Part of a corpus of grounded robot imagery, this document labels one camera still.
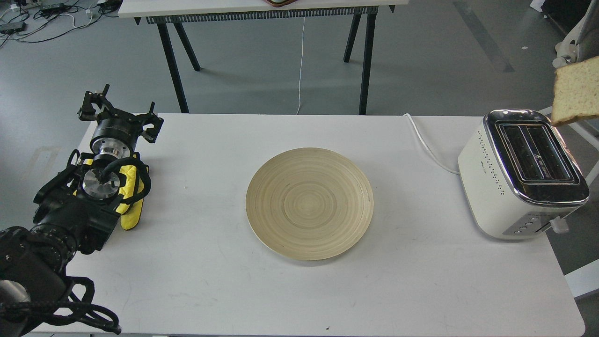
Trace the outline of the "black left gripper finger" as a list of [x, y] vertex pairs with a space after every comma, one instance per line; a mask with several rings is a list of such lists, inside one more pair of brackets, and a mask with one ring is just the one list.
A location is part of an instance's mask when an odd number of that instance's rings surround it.
[[116, 109], [107, 100], [106, 96], [110, 85], [106, 84], [101, 91], [90, 92], [84, 94], [81, 108], [78, 111], [80, 121], [96, 121], [100, 122], [105, 119], [115, 118]]
[[162, 130], [163, 119], [154, 113], [155, 102], [150, 103], [147, 113], [139, 114], [139, 136], [148, 143], [156, 143]]

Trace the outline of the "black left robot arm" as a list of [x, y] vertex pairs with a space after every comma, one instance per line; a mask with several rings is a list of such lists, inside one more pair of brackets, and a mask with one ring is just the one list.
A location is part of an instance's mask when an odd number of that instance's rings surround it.
[[139, 137], [156, 142], [163, 119], [154, 103], [144, 114], [115, 108], [108, 89], [86, 92], [78, 112], [81, 121], [97, 123], [90, 152], [73, 150], [66, 168], [37, 192], [31, 229], [1, 232], [3, 337], [24, 336], [43, 323], [121, 333], [118, 316], [93, 303], [93, 281], [68, 276], [66, 267], [77, 252], [102, 250], [120, 221], [125, 227], [139, 221], [151, 179], [135, 147]]

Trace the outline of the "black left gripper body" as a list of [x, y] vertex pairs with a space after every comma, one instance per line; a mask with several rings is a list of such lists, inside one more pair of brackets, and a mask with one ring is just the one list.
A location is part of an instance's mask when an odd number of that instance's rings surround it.
[[90, 149], [96, 155], [131, 157], [147, 117], [126, 111], [102, 109], [97, 115], [97, 127], [90, 141]]

